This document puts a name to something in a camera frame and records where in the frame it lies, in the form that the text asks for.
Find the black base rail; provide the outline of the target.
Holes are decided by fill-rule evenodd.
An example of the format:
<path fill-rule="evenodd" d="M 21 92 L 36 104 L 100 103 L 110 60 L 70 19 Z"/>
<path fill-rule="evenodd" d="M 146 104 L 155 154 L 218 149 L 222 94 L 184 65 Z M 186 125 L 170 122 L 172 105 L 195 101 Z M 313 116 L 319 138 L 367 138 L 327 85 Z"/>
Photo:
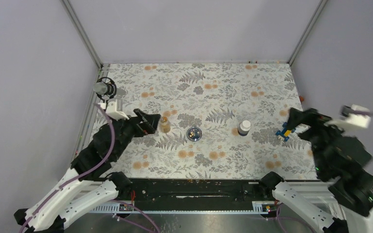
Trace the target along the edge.
<path fill-rule="evenodd" d="M 258 180 L 133 178 L 116 200 L 140 210 L 250 210 L 250 204 L 277 205 Z"/>

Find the round blue pill organizer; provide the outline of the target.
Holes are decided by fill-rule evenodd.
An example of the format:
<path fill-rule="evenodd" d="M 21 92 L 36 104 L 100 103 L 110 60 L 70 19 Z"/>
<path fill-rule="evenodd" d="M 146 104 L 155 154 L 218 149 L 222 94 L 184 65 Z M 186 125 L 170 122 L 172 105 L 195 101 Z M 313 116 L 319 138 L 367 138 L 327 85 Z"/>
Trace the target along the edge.
<path fill-rule="evenodd" d="M 202 137 L 202 130 L 198 127 L 191 127 L 187 130 L 186 137 L 192 142 L 199 141 Z"/>

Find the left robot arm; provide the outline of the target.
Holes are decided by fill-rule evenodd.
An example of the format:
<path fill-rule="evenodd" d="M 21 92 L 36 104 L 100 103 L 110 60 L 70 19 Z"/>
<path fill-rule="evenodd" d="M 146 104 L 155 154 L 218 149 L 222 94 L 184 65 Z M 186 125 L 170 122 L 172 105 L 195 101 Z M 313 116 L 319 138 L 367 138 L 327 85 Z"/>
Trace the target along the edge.
<path fill-rule="evenodd" d="M 19 209 L 14 217 L 21 233 L 62 233 L 75 220 L 108 200 L 124 200 L 131 194 L 129 179 L 122 172 L 113 172 L 100 188 L 75 200 L 86 187 L 118 161 L 134 138 L 154 134 L 160 114 L 147 114 L 134 109 L 128 116 L 106 103 L 95 104 L 106 124 L 93 135 L 88 146 L 71 162 L 59 182 L 37 204 Z"/>

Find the colourful toy block stack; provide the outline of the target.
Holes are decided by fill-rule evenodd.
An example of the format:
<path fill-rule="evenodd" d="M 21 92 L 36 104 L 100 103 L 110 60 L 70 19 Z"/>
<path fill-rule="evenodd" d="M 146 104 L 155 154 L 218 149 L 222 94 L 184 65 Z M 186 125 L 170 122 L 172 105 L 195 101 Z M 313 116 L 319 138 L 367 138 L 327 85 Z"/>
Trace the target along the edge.
<path fill-rule="evenodd" d="M 283 125 L 282 125 L 282 130 L 278 130 L 275 135 L 277 136 L 277 138 L 281 141 L 284 141 L 284 142 L 287 142 L 289 140 L 289 135 L 291 133 L 294 133 L 296 131 L 296 128 L 293 128 L 291 130 L 288 130 L 287 129 L 287 122 L 284 122 Z"/>

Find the floral table mat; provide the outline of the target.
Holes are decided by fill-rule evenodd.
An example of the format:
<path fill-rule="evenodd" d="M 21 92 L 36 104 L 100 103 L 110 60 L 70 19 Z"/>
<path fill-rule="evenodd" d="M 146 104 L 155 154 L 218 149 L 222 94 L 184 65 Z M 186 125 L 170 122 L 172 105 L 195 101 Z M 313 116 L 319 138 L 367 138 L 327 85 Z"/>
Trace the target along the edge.
<path fill-rule="evenodd" d="M 168 118 L 170 132 L 135 138 L 111 171 L 131 178 L 259 179 L 274 171 L 313 180 L 310 144 L 275 133 L 291 107 L 301 109 L 287 64 L 111 64 L 123 110 Z M 248 120 L 246 136 L 239 124 Z M 202 130 L 199 141 L 187 130 Z"/>

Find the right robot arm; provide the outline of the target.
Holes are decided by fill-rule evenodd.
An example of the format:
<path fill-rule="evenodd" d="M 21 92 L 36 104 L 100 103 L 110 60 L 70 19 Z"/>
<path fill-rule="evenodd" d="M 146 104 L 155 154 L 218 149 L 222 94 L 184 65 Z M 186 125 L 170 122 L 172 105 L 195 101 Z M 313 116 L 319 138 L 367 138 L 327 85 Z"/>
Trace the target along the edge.
<path fill-rule="evenodd" d="M 339 119 L 313 108 L 288 112 L 288 130 L 307 126 L 298 137 L 311 144 L 317 179 L 328 183 L 343 219 L 322 211 L 275 172 L 259 180 L 260 196 L 289 207 L 316 233 L 373 233 L 373 175 L 365 170 L 373 157 L 358 138 L 345 135 L 368 128 L 372 117 L 373 112 L 359 105 L 343 106 Z"/>

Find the microphone on tripod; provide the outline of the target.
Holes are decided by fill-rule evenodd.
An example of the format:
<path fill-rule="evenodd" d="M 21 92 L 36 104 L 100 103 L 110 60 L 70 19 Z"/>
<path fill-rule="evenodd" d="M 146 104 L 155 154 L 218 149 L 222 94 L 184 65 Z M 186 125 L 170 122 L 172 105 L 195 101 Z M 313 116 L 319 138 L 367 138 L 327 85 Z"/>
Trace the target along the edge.
<path fill-rule="evenodd" d="M 110 99 L 115 97 L 117 86 L 111 78 L 101 77 L 93 85 L 93 91 L 100 100 L 108 102 Z"/>

